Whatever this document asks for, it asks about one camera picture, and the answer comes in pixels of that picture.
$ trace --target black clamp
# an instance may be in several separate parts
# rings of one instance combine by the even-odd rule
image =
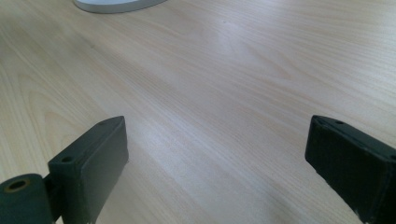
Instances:
[[[95,223],[128,161],[124,117],[97,123],[49,161],[49,175],[0,185],[0,223]]]
[[[396,150],[336,119],[314,116],[305,159],[363,223],[396,223]]]

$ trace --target screw hole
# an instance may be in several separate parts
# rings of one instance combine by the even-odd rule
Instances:
[[[26,188],[29,185],[29,179],[16,180],[5,188],[5,192],[13,193]]]
[[[70,162],[72,160],[73,160],[72,157],[65,157],[65,158],[62,159],[62,162]]]

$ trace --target white base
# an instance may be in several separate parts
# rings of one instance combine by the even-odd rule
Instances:
[[[151,7],[166,0],[74,0],[77,7],[95,13],[119,13]]]

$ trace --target light wood surface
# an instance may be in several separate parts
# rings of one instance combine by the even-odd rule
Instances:
[[[394,1],[0,3],[0,181],[123,115],[98,223],[360,223],[304,160],[312,115],[396,147]]]

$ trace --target wooden table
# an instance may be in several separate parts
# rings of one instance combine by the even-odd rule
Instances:
[[[123,115],[98,223],[360,223],[304,160],[311,116],[396,147],[394,1],[0,3],[0,180]]]

